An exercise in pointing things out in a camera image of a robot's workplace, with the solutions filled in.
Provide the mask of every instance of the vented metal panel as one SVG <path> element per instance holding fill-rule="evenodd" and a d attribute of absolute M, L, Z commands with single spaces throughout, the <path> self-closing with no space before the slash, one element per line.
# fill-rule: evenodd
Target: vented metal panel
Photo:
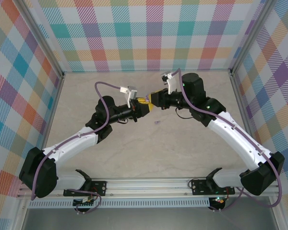
<path fill-rule="evenodd" d="M 28 208 L 71 208 L 72 199 L 42 199 L 31 201 Z M 128 207 L 208 207 L 209 198 L 137 198 L 102 199 L 100 208 Z"/>

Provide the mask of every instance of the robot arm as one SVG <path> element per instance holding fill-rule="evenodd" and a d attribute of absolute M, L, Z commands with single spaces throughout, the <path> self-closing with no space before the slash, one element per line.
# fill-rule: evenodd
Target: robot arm
<path fill-rule="evenodd" d="M 38 173 L 35 189 L 37 197 L 45 197 L 54 189 L 82 189 L 86 187 L 85 182 L 88 180 L 86 178 L 88 176 L 82 171 L 78 170 L 78 173 L 64 175 L 58 174 L 57 170 L 68 159 L 82 150 L 104 140 L 112 132 L 110 124 L 120 123 L 126 119 L 137 122 L 138 118 L 145 116 L 152 109 L 153 105 L 146 102 L 144 98 L 135 98 L 136 89 L 134 87 L 121 87 L 120 91 L 126 94 L 127 103 L 124 105 L 116 106 L 112 97 L 103 97 L 109 111 L 109 121 L 103 129 L 93 132 L 101 127 L 107 119 L 106 109 L 99 100 L 95 107 L 96 112 L 79 132 L 54 146 L 42 150 L 35 147 L 28 152 L 19 178 L 31 190 L 39 164 L 45 156 L 51 154 L 46 158 Z"/>
<path fill-rule="evenodd" d="M 276 179 L 276 175 L 263 155 L 270 159 L 278 174 L 282 169 L 284 156 L 280 152 L 271 153 L 270 150 L 260 145 L 235 122 L 218 100 L 207 97 L 203 80 L 196 73 L 183 75 L 182 85 L 189 102 L 203 112 L 190 107 L 182 92 L 177 91 L 176 82 L 171 73 L 162 76 L 162 80 L 169 85 L 168 89 L 151 93 L 149 98 L 152 104 L 163 110 L 171 106 L 178 109 L 189 109 L 194 119 L 221 136 L 246 164 L 246 169 L 225 170 L 218 168 L 211 172 L 206 178 L 210 190 L 213 192 L 217 188 L 243 186 L 250 193 L 260 195 Z"/>

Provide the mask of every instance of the beige floor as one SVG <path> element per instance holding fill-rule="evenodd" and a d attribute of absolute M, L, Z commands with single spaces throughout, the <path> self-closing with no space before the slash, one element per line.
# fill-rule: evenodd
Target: beige floor
<path fill-rule="evenodd" d="M 133 85 L 138 96 L 165 86 L 161 72 L 69 73 L 60 96 L 47 146 L 54 145 L 81 129 L 95 112 L 96 81 L 117 86 Z M 218 99 L 241 125 L 242 120 L 226 71 L 197 73 L 204 80 L 207 95 Z M 116 105 L 124 104 L 118 90 L 99 86 Z M 187 110 L 179 111 L 189 116 Z M 244 166 L 243 161 L 217 134 L 194 119 L 177 117 L 174 108 L 154 108 L 137 123 L 112 124 L 107 139 L 70 159 L 63 170 L 81 169 L 91 177 L 184 177 L 206 176 L 217 167 Z"/>

